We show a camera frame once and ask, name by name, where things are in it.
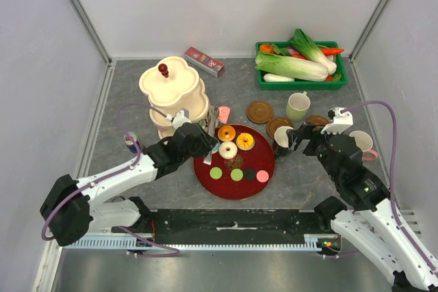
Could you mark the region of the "green cookie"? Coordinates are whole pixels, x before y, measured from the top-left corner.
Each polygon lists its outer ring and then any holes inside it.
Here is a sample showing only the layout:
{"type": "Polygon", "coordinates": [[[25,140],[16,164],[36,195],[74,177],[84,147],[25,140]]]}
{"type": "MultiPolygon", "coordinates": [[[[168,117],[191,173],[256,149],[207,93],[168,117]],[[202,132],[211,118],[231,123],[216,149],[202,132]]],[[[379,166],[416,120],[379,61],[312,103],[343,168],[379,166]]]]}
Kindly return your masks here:
{"type": "Polygon", "coordinates": [[[243,179],[243,171],[239,168],[233,169],[230,173],[231,179],[235,182],[241,181],[243,179]]]}
{"type": "Polygon", "coordinates": [[[210,171],[209,171],[209,175],[212,179],[214,180],[218,180],[222,177],[222,169],[219,167],[213,167],[210,171]]]}

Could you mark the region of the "pink swirl roll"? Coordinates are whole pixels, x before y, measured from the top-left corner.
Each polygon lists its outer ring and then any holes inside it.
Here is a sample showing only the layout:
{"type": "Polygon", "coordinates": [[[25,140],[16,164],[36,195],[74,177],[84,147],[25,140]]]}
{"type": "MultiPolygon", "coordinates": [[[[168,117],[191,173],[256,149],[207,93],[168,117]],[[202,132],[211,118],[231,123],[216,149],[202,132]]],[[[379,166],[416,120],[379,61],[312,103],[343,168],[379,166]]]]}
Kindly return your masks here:
{"type": "Polygon", "coordinates": [[[222,124],[227,124],[231,113],[231,108],[227,106],[220,106],[218,110],[219,110],[219,115],[218,115],[219,122],[222,124]]]}

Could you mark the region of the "pink cookie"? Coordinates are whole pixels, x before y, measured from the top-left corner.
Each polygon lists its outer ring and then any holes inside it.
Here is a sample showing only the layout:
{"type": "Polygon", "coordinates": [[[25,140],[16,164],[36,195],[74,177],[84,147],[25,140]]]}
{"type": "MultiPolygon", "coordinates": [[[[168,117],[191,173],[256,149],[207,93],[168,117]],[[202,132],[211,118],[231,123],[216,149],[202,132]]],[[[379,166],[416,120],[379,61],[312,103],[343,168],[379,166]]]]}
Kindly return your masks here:
{"type": "Polygon", "coordinates": [[[270,179],[270,175],[267,171],[265,170],[260,170],[256,173],[256,179],[260,182],[260,183],[266,183],[269,181],[270,179]]]}

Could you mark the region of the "metal tongs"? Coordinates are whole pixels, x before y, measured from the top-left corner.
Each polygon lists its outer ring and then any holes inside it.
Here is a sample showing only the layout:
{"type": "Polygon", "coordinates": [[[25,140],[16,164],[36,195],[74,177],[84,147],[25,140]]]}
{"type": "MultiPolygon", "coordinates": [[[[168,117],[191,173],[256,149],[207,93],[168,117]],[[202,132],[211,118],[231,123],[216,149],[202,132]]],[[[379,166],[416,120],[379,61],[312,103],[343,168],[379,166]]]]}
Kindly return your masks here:
{"type": "Polygon", "coordinates": [[[207,127],[207,133],[213,140],[213,148],[209,151],[209,153],[205,156],[203,163],[207,165],[211,165],[211,158],[213,154],[213,150],[218,144],[218,140],[214,137],[216,127],[218,126],[218,116],[219,116],[219,109],[216,106],[210,105],[209,111],[208,111],[208,127],[207,127]]]}

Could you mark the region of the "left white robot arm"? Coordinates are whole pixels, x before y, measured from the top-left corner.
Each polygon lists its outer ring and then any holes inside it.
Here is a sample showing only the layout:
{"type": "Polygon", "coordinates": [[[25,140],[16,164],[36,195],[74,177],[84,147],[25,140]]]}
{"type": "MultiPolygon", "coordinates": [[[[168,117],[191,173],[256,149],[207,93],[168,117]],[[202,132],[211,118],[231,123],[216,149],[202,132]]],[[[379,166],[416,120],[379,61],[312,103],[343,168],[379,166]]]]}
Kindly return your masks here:
{"type": "Polygon", "coordinates": [[[69,174],[59,177],[40,208],[45,220],[42,239],[68,246],[89,231],[118,227],[144,232],[152,213],[141,198],[132,196],[122,202],[111,198],[177,171],[188,159],[207,155],[216,144],[199,124],[185,123],[174,135],[112,169],[78,179],[69,174]]]}

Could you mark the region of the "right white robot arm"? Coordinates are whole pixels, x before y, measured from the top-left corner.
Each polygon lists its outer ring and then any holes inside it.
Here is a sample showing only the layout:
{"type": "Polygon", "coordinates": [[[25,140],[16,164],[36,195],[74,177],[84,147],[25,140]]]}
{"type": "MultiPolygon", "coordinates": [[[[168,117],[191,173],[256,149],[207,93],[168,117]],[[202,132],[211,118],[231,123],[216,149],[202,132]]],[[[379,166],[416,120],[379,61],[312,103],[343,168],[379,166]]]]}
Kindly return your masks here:
{"type": "Polygon", "coordinates": [[[290,150],[308,142],[304,155],[320,162],[339,194],[315,207],[315,228],[348,240],[386,276],[392,291],[436,291],[437,257],[412,231],[382,180],[363,165],[355,139],[329,135],[314,124],[285,135],[290,150]]]}

